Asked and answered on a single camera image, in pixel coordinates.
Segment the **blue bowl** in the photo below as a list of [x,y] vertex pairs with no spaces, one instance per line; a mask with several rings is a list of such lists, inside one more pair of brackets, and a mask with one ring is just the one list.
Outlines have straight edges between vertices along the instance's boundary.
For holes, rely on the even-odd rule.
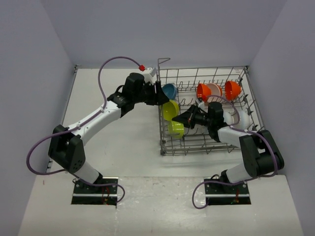
[[177,88],[175,87],[174,84],[165,84],[162,87],[162,91],[164,94],[170,99],[170,100],[175,100],[177,96]]

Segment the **lime green bowl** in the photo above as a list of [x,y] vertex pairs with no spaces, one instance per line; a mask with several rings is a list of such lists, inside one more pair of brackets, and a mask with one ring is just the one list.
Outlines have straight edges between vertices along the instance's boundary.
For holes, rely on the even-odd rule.
[[179,105],[174,100],[162,105],[162,114],[166,121],[171,121],[179,114]]

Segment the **white square bowl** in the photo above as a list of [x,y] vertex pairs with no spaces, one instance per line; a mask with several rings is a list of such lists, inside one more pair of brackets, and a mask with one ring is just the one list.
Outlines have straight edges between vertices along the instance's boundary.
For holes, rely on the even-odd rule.
[[176,121],[170,121],[168,124],[168,133],[175,139],[180,139],[184,135],[184,125]]

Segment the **white round bowl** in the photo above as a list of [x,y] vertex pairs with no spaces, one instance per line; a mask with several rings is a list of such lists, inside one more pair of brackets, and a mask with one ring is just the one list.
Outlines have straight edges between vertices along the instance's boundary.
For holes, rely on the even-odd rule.
[[237,114],[231,114],[230,112],[223,112],[223,119],[227,125],[236,125],[239,121]]
[[220,86],[214,83],[208,83],[207,87],[211,90],[211,96],[208,97],[208,102],[221,102],[222,90]]
[[242,130],[248,129],[252,123],[251,117],[243,110],[239,110],[238,113],[240,120],[235,127]]

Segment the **white bowl orange outside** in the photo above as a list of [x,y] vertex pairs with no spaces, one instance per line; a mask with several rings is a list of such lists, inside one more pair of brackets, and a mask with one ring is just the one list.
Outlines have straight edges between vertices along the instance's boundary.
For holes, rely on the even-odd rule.
[[234,81],[227,81],[224,86],[224,94],[227,100],[236,99],[241,93],[241,86]]

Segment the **grey wire dish rack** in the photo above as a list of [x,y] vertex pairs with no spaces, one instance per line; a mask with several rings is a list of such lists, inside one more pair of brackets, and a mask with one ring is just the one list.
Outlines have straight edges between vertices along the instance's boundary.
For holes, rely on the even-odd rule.
[[[185,112],[196,99],[196,89],[199,83],[214,83],[222,89],[227,81],[234,81],[241,86],[240,95],[232,101],[238,110],[246,111],[251,117],[249,127],[252,131],[264,129],[264,123],[251,86],[248,66],[223,67],[178,67],[171,68],[170,58],[157,60],[157,80],[162,85],[174,84],[177,88],[175,102],[179,112]],[[236,148],[229,144],[217,143],[208,134],[204,126],[196,125],[194,129],[186,129],[182,138],[175,139],[168,133],[168,122],[158,108],[159,139],[161,155],[180,155],[192,153],[210,153],[212,151],[232,152]]]

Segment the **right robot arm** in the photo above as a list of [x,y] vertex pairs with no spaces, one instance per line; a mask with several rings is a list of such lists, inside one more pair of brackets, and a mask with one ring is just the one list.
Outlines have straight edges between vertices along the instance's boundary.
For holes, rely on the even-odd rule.
[[224,193],[231,193],[243,181],[272,177],[284,168],[284,159],[271,133],[268,130],[245,131],[228,125],[219,102],[209,103],[208,111],[192,105],[172,120],[188,129],[193,129],[196,125],[204,126],[216,142],[240,148],[242,162],[221,172],[219,183]]

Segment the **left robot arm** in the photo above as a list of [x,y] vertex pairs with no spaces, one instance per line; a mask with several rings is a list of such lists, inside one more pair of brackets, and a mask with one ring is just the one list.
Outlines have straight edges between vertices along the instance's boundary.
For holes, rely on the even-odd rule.
[[130,73],[124,85],[119,86],[94,112],[68,127],[58,125],[53,130],[49,157],[81,179],[91,193],[102,189],[102,175],[87,162],[85,145],[105,126],[133,110],[135,104],[160,106],[167,103],[169,98],[163,92],[161,82],[152,79],[149,73]]

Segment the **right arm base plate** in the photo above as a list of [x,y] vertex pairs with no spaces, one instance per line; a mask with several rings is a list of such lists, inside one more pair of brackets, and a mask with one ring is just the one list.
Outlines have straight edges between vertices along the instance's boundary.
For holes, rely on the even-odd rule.
[[207,183],[204,188],[206,204],[209,206],[251,204],[248,185],[245,183],[234,186]]

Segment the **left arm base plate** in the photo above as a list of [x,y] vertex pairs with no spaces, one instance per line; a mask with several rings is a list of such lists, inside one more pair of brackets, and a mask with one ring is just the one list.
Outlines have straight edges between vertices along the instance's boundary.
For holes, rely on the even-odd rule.
[[105,187],[94,187],[84,184],[78,179],[73,179],[74,189],[72,205],[117,205],[118,177],[103,177],[98,184],[111,184]]

